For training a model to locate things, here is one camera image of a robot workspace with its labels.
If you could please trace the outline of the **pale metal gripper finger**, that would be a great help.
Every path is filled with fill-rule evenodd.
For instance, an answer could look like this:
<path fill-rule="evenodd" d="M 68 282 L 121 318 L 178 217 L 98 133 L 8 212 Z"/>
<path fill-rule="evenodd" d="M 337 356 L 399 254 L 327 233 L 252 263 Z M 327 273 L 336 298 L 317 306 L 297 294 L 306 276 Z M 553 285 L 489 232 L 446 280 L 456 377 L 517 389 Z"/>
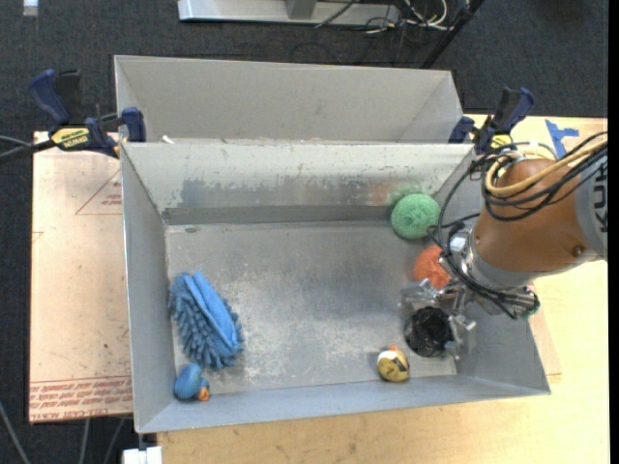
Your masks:
<path fill-rule="evenodd" d="M 400 289 L 400 308 L 441 307 L 451 301 L 453 295 L 446 289 L 437 289 L 427 278 L 411 281 Z"/>
<path fill-rule="evenodd" d="M 454 359 L 470 354 L 477 345 L 477 322 L 454 308 L 449 315 L 448 325 L 452 340 L 447 341 L 447 351 Z"/>

